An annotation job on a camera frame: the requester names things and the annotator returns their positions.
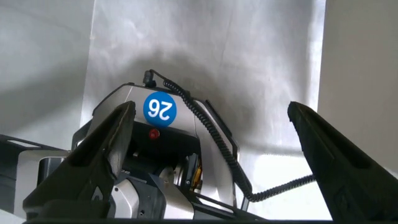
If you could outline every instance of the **blue circular label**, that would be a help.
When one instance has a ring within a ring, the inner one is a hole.
[[[167,93],[152,93],[144,102],[144,117],[154,126],[165,128],[173,123],[176,115],[177,105]]]

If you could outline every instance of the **black cable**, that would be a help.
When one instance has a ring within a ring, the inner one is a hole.
[[[252,193],[252,186],[250,184],[249,179],[246,177],[246,174],[242,170],[239,163],[233,157],[231,151],[228,149],[227,145],[224,142],[223,137],[218,132],[216,126],[211,122],[211,119],[204,112],[204,110],[198,105],[198,103],[192,99],[192,97],[180,86],[178,86],[173,81],[165,78],[161,74],[157,73],[155,70],[149,70],[153,72],[161,79],[163,79],[163,85],[169,89],[171,89],[174,93],[181,97],[185,105],[188,107],[190,111],[200,120],[200,122],[206,127],[214,142],[216,143],[218,149],[221,152],[224,160],[226,161],[229,169],[231,170],[233,180],[238,185],[238,187],[242,190],[243,195],[250,202],[260,202],[269,197],[281,194],[288,190],[294,189],[296,187],[300,187],[302,185],[308,184],[315,180],[314,175],[308,175],[293,181],[290,181],[286,184],[282,184],[280,186],[271,188],[269,190],[265,190],[259,193]]]

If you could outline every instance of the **gray metal casing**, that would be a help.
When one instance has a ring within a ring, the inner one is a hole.
[[[135,121],[149,124],[144,117],[143,106],[146,98],[156,91],[157,90],[155,89],[144,88],[133,83],[127,83],[120,86],[94,109],[93,119],[88,134],[101,124],[101,122],[103,122],[115,107],[127,101],[133,101],[136,103]],[[196,116],[186,107],[181,97],[173,94],[170,94],[170,96],[173,98],[177,106],[177,116],[169,128],[183,131],[185,134],[194,136],[200,141],[201,162],[203,168],[203,183],[200,193],[227,205],[235,206],[231,171],[224,161],[217,145],[211,138],[205,126],[202,125],[199,119],[196,118]],[[220,125],[216,122],[216,119],[211,115],[201,101],[196,100],[196,102],[211,118],[213,124],[223,137],[224,142],[232,152],[233,143],[226,137],[225,133],[220,128]]]

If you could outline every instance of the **gray surface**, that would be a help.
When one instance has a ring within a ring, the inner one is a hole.
[[[22,208],[25,198],[36,188],[39,176],[39,164],[42,159],[54,157],[65,158],[70,151],[26,150],[19,154],[17,180],[15,183],[14,214],[26,218]]]
[[[398,172],[398,1],[327,5],[319,113]]]
[[[153,68],[212,101],[255,191],[307,175],[287,106],[317,108],[324,10],[324,1],[97,0],[81,125],[112,90]],[[330,218],[316,184],[249,211]]]
[[[69,149],[79,128],[93,0],[0,0],[0,133]]]

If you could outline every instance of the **metal panel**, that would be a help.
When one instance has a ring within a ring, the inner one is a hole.
[[[168,180],[163,180],[154,175],[151,176],[154,183],[163,193],[166,199],[164,219],[193,219],[193,207],[181,191]]]
[[[137,122],[147,123],[144,118],[143,104],[145,99],[154,92],[155,90],[141,88],[140,86],[122,86],[95,109],[89,133],[95,130],[117,105],[129,100],[136,103],[135,120]],[[198,118],[185,106],[181,97],[176,95],[171,95],[171,97],[174,99],[178,112],[174,122],[169,127],[184,131],[186,134],[195,136],[200,140],[201,156],[203,158],[203,183],[200,193],[228,205],[234,205],[231,171],[223,160],[217,145],[204,125],[202,125]],[[197,103],[203,108],[204,112],[210,116],[206,107],[199,101],[197,101]],[[228,138],[224,135],[215,120],[213,120],[213,123],[218,128],[226,145],[232,152],[232,144],[228,141]]]
[[[114,186],[112,197],[116,204],[115,218],[137,218],[139,196],[129,180]]]
[[[22,203],[37,186],[40,161],[50,157],[65,158],[69,152],[63,150],[27,150],[19,154],[14,200],[15,215],[26,218]]]
[[[307,175],[302,157],[287,157],[301,156],[287,107],[295,100],[317,108],[324,15],[323,0],[96,0],[81,125],[107,94],[141,83],[153,68],[212,102],[240,145],[255,191]],[[265,157],[279,163],[264,164]],[[291,166],[296,159],[302,162]],[[249,211],[322,218],[312,212],[325,208],[316,184],[302,189]],[[300,203],[284,209],[288,201]]]

